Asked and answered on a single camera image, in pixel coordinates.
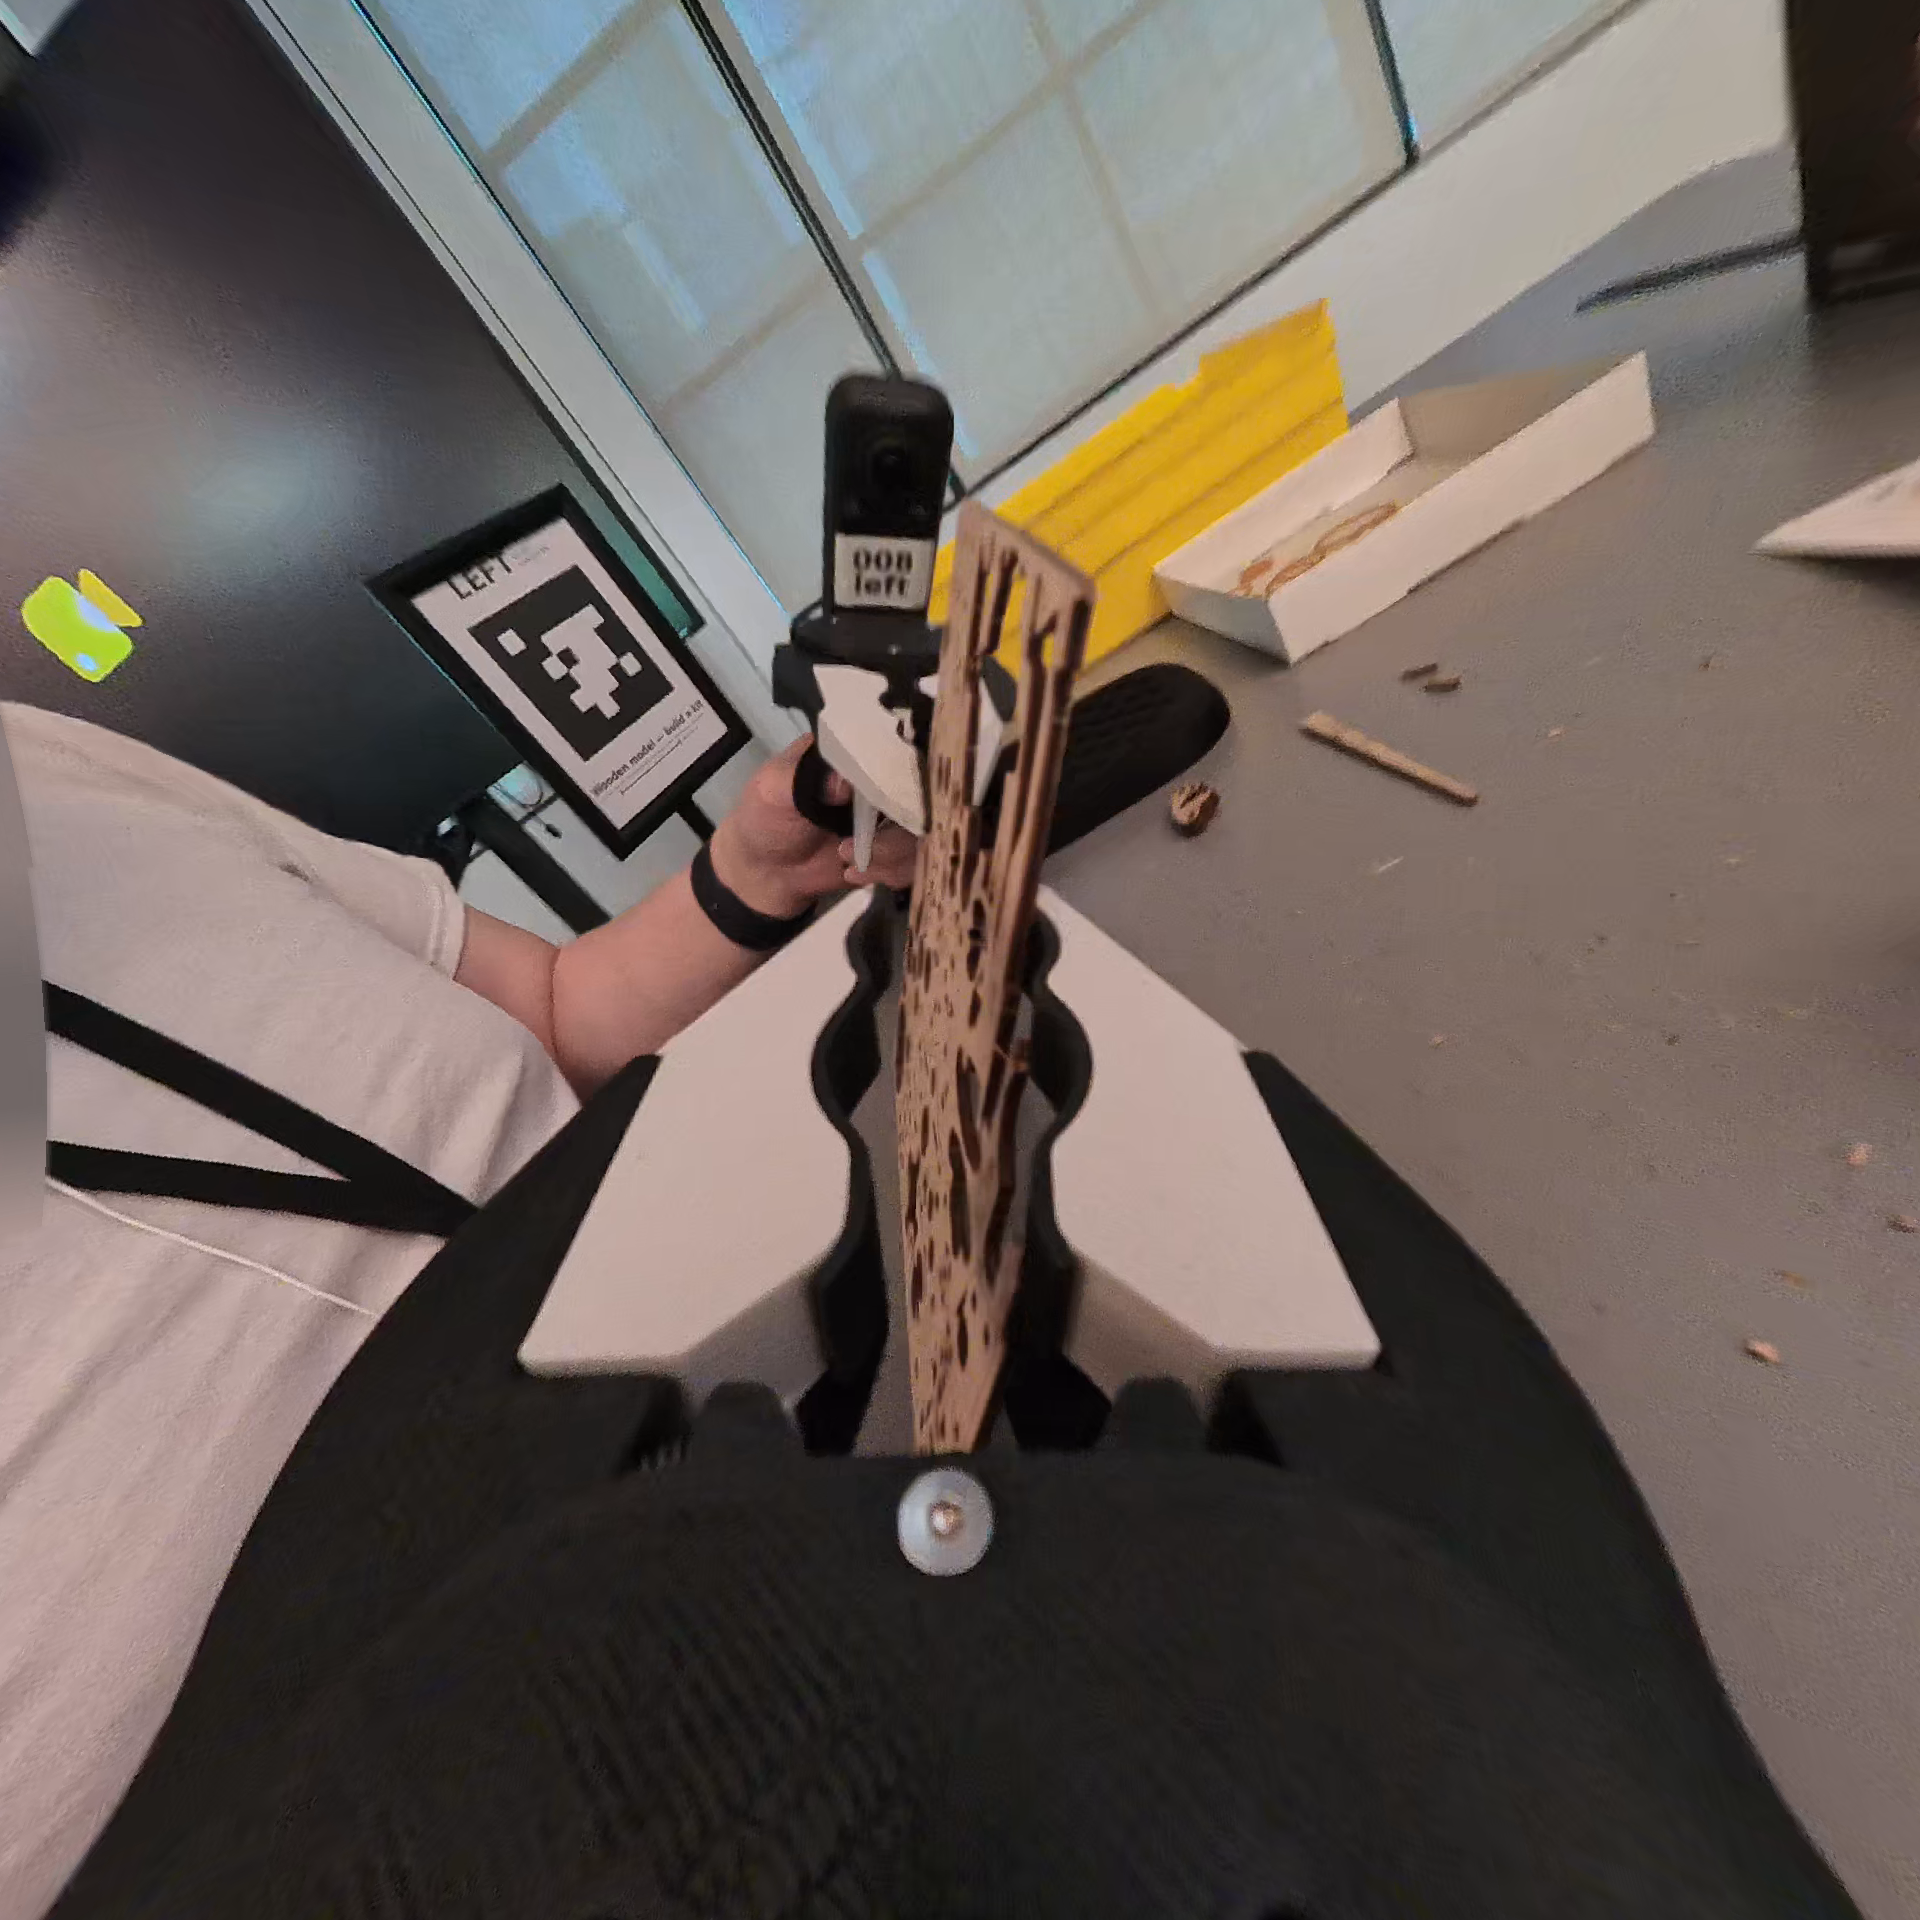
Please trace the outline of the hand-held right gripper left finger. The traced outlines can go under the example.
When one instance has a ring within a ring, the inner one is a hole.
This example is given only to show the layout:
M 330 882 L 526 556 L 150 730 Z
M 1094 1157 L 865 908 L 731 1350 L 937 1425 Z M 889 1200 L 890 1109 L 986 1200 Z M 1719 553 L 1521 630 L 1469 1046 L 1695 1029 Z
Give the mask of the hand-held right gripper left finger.
M 855 1113 L 879 1069 L 894 896 L 835 904 L 659 1053 L 527 1333 L 530 1376 L 771 1389 L 847 1453 L 889 1345 Z

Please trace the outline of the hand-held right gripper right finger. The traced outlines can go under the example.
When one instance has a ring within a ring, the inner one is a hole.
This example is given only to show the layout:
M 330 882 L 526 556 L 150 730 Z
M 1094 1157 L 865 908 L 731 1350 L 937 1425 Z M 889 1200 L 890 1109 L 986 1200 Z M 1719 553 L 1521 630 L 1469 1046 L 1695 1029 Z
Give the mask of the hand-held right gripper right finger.
M 1262 1370 L 1367 1370 L 1382 1337 L 1267 1108 L 1210 1014 L 1041 892 L 1034 1146 L 1009 1333 L 1009 1425 L 1087 1449 L 1133 1381 L 1207 1413 Z

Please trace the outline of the laser-cut wooden sheet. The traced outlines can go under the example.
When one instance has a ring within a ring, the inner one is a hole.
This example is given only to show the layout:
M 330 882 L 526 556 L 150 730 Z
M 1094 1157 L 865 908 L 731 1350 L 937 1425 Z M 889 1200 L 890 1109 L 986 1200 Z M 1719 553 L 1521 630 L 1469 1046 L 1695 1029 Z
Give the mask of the laser-cut wooden sheet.
M 895 1046 L 906 1389 L 919 1457 L 991 1421 L 1019 1292 L 1025 961 L 1095 608 L 1090 576 L 963 504 L 929 737 L 929 830 L 906 916 Z M 973 808 L 975 692 L 1015 682 L 1015 738 Z

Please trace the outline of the long curved wooden model part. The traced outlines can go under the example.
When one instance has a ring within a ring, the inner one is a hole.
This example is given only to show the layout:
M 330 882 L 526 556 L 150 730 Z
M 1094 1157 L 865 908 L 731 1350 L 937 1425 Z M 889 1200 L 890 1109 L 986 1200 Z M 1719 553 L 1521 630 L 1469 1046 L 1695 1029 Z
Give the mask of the long curved wooden model part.
M 1429 768 L 1426 764 L 1385 745 L 1382 738 L 1362 733 L 1353 722 L 1341 722 L 1338 718 L 1329 713 L 1313 713 L 1303 721 L 1299 721 L 1299 733 L 1307 738 L 1325 745 L 1335 756 L 1353 757 L 1362 765 L 1371 765 L 1382 774 L 1386 774 L 1394 782 L 1410 784 L 1447 805 L 1455 808 L 1474 808 L 1481 802 L 1481 790 L 1458 782 L 1447 774 L 1439 774 Z

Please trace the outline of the person's left forearm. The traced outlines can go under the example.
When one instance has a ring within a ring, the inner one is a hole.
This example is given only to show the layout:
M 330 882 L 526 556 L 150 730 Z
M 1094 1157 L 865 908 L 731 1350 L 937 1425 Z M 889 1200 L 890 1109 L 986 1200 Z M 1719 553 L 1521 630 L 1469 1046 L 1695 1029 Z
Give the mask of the person's left forearm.
M 569 944 L 465 908 L 455 982 L 527 1029 L 571 1092 L 595 1094 L 762 964 L 713 926 L 681 874 Z

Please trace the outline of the black model kit box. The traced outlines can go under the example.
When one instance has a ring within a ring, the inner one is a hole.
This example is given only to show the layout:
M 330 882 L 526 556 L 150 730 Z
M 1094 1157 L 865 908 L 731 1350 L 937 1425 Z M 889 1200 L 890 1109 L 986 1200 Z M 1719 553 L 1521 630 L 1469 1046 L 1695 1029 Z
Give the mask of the black model kit box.
M 1917 288 L 1917 6 L 1785 2 L 1809 301 Z

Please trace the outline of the person's left hand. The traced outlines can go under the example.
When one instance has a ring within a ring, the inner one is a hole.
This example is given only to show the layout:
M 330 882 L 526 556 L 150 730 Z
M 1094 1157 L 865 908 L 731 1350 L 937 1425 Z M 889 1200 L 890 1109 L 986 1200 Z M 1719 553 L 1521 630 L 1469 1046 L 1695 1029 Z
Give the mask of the person's left hand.
M 795 774 L 811 746 L 802 737 L 766 764 L 707 845 L 718 881 L 774 921 L 791 921 L 851 888 L 906 888 L 917 872 L 919 844 L 906 830 L 878 826 L 873 860 L 858 864 L 853 840 L 799 814 Z

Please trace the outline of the black ribbed wrist rest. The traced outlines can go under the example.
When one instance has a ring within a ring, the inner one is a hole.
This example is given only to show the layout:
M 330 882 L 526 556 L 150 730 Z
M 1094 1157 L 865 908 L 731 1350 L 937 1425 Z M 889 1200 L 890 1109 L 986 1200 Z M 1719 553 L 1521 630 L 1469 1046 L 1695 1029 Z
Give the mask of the black ribbed wrist rest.
M 1182 782 L 1233 725 L 1226 693 L 1191 668 L 1157 662 L 1073 706 L 1046 850 L 1085 840 Z

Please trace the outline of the black wristband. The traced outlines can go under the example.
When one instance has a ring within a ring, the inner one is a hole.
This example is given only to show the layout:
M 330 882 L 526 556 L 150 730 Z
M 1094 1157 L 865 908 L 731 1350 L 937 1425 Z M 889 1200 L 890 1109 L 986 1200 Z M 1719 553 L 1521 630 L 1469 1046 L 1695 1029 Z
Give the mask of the black wristband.
M 689 888 L 715 933 L 721 933 L 727 944 L 762 958 L 799 938 L 813 924 L 813 904 L 802 908 L 798 916 L 778 917 L 766 916 L 741 900 L 718 874 L 713 840 L 707 840 L 694 857 L 689 866 Z

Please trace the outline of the large glass window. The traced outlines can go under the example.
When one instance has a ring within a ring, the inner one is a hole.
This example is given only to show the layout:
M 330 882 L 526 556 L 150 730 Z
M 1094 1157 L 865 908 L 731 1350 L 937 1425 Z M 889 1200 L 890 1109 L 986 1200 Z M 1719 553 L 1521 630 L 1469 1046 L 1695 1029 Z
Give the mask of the large glass window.
M 981 468 L 1619 2 L 359 10 L 661 433 L 879 360 Z

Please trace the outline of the yellow plastic bin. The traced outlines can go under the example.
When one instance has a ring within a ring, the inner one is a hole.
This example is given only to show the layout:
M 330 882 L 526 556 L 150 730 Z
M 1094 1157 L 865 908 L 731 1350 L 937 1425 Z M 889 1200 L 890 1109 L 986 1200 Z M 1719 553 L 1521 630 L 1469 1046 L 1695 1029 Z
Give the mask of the yellow plastic bin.
M 995 506 L 1090 576 L 1085 668 L 1167 617 L 1157 566 L 1350 430 L 1329 301 L 1202 356 Z

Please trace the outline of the black framed marker sign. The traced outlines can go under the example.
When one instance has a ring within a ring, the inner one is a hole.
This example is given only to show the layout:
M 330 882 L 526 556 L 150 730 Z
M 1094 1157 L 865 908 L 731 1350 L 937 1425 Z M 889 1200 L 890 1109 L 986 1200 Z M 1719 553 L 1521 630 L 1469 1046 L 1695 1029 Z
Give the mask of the black framed marker sign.
M 685 630 L 565 485 L 369 590 L 614 860 L 753 745 Z

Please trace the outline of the black easel stand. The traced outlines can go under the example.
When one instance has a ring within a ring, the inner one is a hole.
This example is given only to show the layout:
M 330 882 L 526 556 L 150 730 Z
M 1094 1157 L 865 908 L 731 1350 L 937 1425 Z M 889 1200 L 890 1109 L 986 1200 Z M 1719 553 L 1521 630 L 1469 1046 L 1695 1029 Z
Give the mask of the black easel stand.
M 462 802 L 421 844 L 469 904 L 553 938 L 583 936 L 691 864 L 715 822 L 678 808 L 637 850 L 609 850 L 586 818 L 518 765 Z

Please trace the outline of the pile of rubber bands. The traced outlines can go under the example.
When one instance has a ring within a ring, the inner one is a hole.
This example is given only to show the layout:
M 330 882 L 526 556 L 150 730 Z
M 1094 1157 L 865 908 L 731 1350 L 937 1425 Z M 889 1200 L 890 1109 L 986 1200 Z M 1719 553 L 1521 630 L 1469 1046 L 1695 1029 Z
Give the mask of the pile of rubber bands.
M 1393 522 L 1399 513 L 1399 501 L 1371 504 L 1361 513 L 1345 514 L 1294 556 L 1282 556 L 1281 548 L 1273 548 L 1242 566 L 1235 580 L 1235 596 L 1247 600 L 1273 598 L 1285 585 L 1329 564 L 1335 553 L 1350 550 L 1375 528 Z

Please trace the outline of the person's white shirt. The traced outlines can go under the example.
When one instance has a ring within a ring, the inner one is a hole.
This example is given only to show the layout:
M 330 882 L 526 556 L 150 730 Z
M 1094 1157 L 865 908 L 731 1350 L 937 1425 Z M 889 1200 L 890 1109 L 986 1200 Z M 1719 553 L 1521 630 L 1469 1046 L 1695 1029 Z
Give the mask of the person's white shirt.
M 578 1102 L 455 982 L 429 860 L 93 722 L 2 710 L 43 976 L 486 1204 Z M 434 1245 L 81 1198 L 2 1250 L 2 1916 L 41 1917 L 166 1721 L 302 1429 Z

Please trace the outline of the white cardboard tray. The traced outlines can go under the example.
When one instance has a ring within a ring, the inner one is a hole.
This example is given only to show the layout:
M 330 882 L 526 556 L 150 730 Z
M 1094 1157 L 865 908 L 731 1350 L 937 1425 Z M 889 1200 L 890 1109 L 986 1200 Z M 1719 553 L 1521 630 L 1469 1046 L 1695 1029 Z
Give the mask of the white cardboard tray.
M 1382 404 L 1335 442 L 1157 566 L 1167 610 L 1287 665 L 1394 608 L 1637 453 L 1657 433 L 1649 356 L 1433 386 Z M 1273 598 L 1247 561 L 1299 553 L 1345 514 L 1403 513 Z

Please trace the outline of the black table slot cover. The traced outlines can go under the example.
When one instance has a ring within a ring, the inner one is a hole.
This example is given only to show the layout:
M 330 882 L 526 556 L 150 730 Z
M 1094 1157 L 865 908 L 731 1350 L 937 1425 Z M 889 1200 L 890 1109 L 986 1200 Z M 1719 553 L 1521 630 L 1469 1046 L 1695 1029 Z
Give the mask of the black table slot cover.
M 1575 301 L 1575 316 L 1607 309 L 1615 305 L 1643 301 L 1654 300 L 1658 293 L 1673 293 L 1685 286 L 1699 286 L 1715 277 L 1727 277 L 1737 273 L 1751 273 L 1769 264 L 1789 262 L 1802 254 L 1802 237 L 1798 233 L 1785 236 L 1769 236 L 1754 244 L 1741 244 L 1726 252 L 1701 254 L 1693 258 L 1673 262 L 1658 269 L 1645 269 L 1635 276 L 1623 276 L 1614 284 L 1606 284 Z

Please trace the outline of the illustrated instruction booklet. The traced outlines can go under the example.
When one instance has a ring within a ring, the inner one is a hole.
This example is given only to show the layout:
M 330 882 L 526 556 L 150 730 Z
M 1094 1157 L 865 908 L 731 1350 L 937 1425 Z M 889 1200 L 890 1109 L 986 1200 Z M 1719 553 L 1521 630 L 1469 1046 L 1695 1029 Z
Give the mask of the illustrated instruction booklet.
M 1917 462 L 1789 517 L 1754 553 L 1785 561 L 1917 561 Z

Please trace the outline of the large dark wall screen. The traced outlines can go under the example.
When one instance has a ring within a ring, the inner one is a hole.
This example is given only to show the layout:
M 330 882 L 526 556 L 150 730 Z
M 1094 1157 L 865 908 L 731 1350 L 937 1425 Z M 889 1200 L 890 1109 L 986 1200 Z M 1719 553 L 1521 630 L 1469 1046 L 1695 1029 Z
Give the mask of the large dark wall screen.
M 369 580 L 565 485 L 242 2 L 78 2 L 2 93 L 2 700 L 417 850 L 514 768 Z

